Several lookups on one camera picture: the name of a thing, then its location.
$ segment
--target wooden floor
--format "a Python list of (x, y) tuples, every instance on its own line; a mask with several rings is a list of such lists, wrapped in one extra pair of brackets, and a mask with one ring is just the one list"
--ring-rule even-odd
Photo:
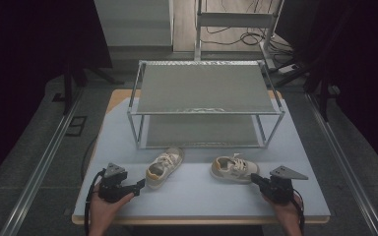
[[(270, 0), (204, 0), (203, 11), (253, 13), (257, 4), (256, 12), (267, 13), (269, 8), (270, 12), (273, 12), (276, 7), (276, 3), (271, 5), (270, 2)], [(196, 38), (195, 16), (197, 7), (198, 1), (196, 0), (174, 0), (173, 2), (173, 50), (176, 52), (194, 51)], [(246, 43), (239, 41), (240, 36), (247, 31), (262, 34), (258, 29), (202, 28), (202, 51), (260, 51), (260, 46), (258, 44), (247, 45)], [(256, 39), (247, 37), (245, 38), (245, 41), (248, 43), (254, 43), (256, 42)]]

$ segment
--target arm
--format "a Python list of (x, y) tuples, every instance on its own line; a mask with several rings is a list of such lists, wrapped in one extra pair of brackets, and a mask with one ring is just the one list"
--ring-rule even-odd
[[(293, 203), (287, 205), (277, 205), (271, 200), (263, 196), (263, 198), (272, 206), (275, 211), (278, 222), (282, 225), (284, 233), (287, 236), (301, 236), (302, 232), (299, 228), (299, 215), (297, 214), (296, 207)], [(294, 199), (301, 206), (300, 198), (295, 195)]]
[(99, 184), (94, 186), (91, 201), (91, 229), (90, 236), (101, 236), (108, 229), (117, 211), (134, 198), (134, 194), (128, 194), (120, 201), (110, 204), (97, 195)]

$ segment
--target table surface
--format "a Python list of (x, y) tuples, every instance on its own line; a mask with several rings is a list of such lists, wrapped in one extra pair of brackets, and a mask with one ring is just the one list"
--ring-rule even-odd
[[(84, 223), (85, 199), (98, 171), (113, 162), (128, 171), (123, 185), (133, 185), (145, 178), (145, 170), (164, 149), (137, 149), (126, 115), (130, 89), (112, 94), (101, 127), (93, 158), (72, 221)], [(158, 190), (145, 187), (141, 195), (122, 208), (114, 223), (149, 224), (266, 224), (277, 222), (274, 213), (261, 197), (257, 185), (240, 185), (220, 181), (210, 174), (211, 163), (222, 155), (242, 153), (257, 163), (261, 176), (284, 165), (309, 177), (293, 180), (293, 187), (302, 195), (307, 223), (325, 223), (330, 218), (324, 196), (294, 128), (284, 100), (286, 115), (267, 148), (185, 148), (182, 165)]]

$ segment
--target person's left hand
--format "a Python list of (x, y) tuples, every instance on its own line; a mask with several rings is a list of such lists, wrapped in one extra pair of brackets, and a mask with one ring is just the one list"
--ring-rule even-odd
[(116, 203), (110, 204), (101, 199), (98, 195), (99, 184), (94, 186), (91, 200), (91, 229), (90, 236), (103, 235), (111, 224), (116, 213), (134, 198), (130, 193)]

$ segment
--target shoe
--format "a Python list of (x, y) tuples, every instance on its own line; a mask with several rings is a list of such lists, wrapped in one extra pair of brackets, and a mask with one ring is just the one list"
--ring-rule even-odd
[(212, 166), (211, 174), (217, 179), (226, 179), (238, 183), (251, 183), (251, 173), (259, 174), (259, 166), (251, 161), (238, 158), (239, 153), (233, 157), (217, 157)]
[(167, 177), (180, 166), (183, 150), (171, 147), (162, 153), (146, 170), (146, 183), (152, 189), (158, 189)]

